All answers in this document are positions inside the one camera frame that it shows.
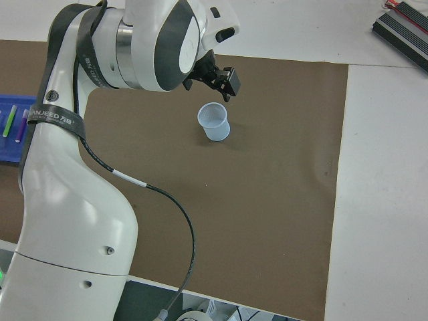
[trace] blue tray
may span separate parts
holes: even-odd
[[[30,109],[34,104],[34,96],[16,96],[16,95],[0,95],[0,161],[19,163],[24,145],[27,127],[25,127],[21,142],[15,142],[19,125],[21,124],[22,114],[25,109]],[[5,129],[7,117],[10,114],[12,105],[17,106],[15,118],[13,119],[12,127],[9,131],[9,136],[2,137]]]

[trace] purple marker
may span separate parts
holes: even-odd
[[[16,135],[15,142],[21,142],[22,135],[24,134],[25,126],[27,126],[28,109],[24,110],[22,114],[21,124],[19,125],[18,134]]]

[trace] velcro strap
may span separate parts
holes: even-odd
[[[62,127],[73,134],[86,139],[85,124],[83,118],[77,115],[75,112],[71,112],[68,109],[50,105],[34,104],[31,106],[27,118],[27,123],[31,124],[34,122],[48,122],[50,124]]]
[[[116,87],[111,86],[102,75],[92,41],[92,35],[105,11],[105,6],[101,6],[93,7],[85,12],[79,25],[76,54],[80,65],[95,85],[101,88],[115,89]]]

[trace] brown table surface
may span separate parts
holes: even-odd
[[[46,43],[0,41],[0,93],[36,95]],[[198,255],[189,290],[303,320],[323,320],[347,66],[219,56],[241,91],[231,134],[209,141],[198,109],[221,95],[96,90],[87,139],[109,165],[168,190],[189,211]],[[182,215],[166,198],[121,181],[81,154],[134,207],[130,274],[178,286],[190,256]],[[17,242],[17,169],[0,166],[0,239]]]

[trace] black strap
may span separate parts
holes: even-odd
[[[29,110],[27,123],[33,124],[38,122],[48,122],[57,125],[86,139],[83,118],[68,109],[51,104],[34,104]]]
[[[68,5],[58,13],[56,18],[52,22],[51,29],[49,31],[45,71],[41,79],[39,92],[37,93],[35,104],[43,103],[43,99],[46,93],[47,83],[49,82],[49,78],[55,66],[56,59],[58,57],[58,53],[60,52],[60,48],[62,45],[62,40],[64,39],[64,35],[66,34],[68,26],[79,13],[91,7],[92,6],[80,5],[80,4]],[[27,135],[25,137],[23,150],[22,150],[21,162],[19,163],[18,183],[21,191],[23,190],[22,189],[23,169],[25,166],[25,161],[27,160],[29,146],[33,139],[34,130],[35,130],[35,124],[29,124]]]
[[[100,4],[101,6],[93,7],[88,10],[80,22],[76,54],[80,65],[83,67],[89,79],[91,79],[97,87],[116,89],[116,87],[111,86],[102,75],[101,68],[95,54],[94,42],[92,41],[92,35],[107,10],[106,1],[103,1],[98,5]]]

